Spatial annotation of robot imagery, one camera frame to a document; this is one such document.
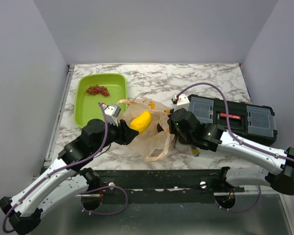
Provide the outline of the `yellow fake fruit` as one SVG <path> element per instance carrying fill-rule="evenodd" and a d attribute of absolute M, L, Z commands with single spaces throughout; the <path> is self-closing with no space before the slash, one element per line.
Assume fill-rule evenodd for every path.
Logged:
<path fill-rule="evenodd" d="M 149 111 L 144 111 L 142 114 L 131 121 L 129 127 L 141 134 L 150 126 L 151 121 L 151 113 Z"/>

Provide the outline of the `green plastic tray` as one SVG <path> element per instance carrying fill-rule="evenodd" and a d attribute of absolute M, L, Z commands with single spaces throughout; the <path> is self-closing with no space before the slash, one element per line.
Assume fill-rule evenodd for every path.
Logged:
<path fill-rule="evenodd" d="M 93 87 L 104 87 L 109 95 L 101 93 L 90 94 L 87 92 Z M 106 105 L 116 104 L 121 99 L 127 99 L 126 78 L 117 73 L 93 74 L 83 77 L 77 87 L 74 121 L 82 128 L 88 121 L 97 118 L 103 120 L 102 112 L 98 103 Z"/>

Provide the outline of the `orange printed plastic bag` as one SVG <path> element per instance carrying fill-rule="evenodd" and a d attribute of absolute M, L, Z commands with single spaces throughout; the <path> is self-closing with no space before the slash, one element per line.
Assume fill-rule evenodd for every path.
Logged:
<path fill-rule="evenodd" d="M 117 104 L 127 104 L 127 110 L 119 115 L 118 120 L 125 120 L 128 126 L 130 126 L 134 118 L 144 111 L 149 111 L 152 115 L 150 126 L 139 134 L 128 147 L 142 156 L 147 162 L 165 159 L 174 139 L 174 135 L 169 133 L 167 123 L 169 120 L 169 108 L 145 97 L 134 101 L 121 99 Z"/>

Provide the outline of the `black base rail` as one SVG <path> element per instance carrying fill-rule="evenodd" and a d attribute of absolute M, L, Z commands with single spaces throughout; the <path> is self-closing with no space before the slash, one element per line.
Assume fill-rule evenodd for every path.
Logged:
<path fill-rule="evenodd" d="M 227 167 L 204 170 L 96 170 L 91 189 L 81 197 L 86 208 L 101 204 L 213 203 L 214 195 L 244 192 L 225 181 Z"/>

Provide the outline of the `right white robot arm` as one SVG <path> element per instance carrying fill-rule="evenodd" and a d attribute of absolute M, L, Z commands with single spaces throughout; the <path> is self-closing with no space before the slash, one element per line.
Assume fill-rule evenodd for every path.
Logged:
<path fill-rule="evenodd" d="M 170 133 L 181 144 L 194 145 L 201 150 L 222 152 L 255 164 L 251 168 L 226 169 L 216 179 L 222 192 L 238 186 L 268 186 L 273 190 L 294 195 L 294 148 L 271 148 L 234 135 L 229 129 L 213 124 L 202 124 L 192 112 L 184 108 L 169 115 Z"/>

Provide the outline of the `red fake grape bunch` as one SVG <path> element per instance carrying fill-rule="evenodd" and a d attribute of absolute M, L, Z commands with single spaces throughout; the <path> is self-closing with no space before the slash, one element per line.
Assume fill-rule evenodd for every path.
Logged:
<path fill-rule="evenodd" d="M 109 96 L 110 95 L 108 89 L 105 86 L 99 86 L 99 85 L 90 86 L 86 90 L 86 93 L 92 94 L 92 95 L 101 94 L 103 96 Z"/>

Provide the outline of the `small yellow blue connector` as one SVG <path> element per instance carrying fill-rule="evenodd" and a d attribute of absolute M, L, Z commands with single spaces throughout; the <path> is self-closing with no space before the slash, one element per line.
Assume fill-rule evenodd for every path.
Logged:
<path fill-rule="evenodd" d="M 196 146 L 192 145 L 191 150 L 194 157 L 198 157 L 200 155 L 200 150 Z"/>

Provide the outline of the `black tool case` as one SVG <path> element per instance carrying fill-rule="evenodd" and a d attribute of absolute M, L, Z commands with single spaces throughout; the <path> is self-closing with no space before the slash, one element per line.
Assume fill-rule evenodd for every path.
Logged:
<path fill-rule="evenodd" d="M 200 123 L 213 123 L 226 127 L 225 104 L 222 99 L 195 94 L 188 96 L 189 111 Z M 248 140 L 271 146 L 277 139 L 275 113 L 269 106 L 227 101 L 231 130 Z"/>

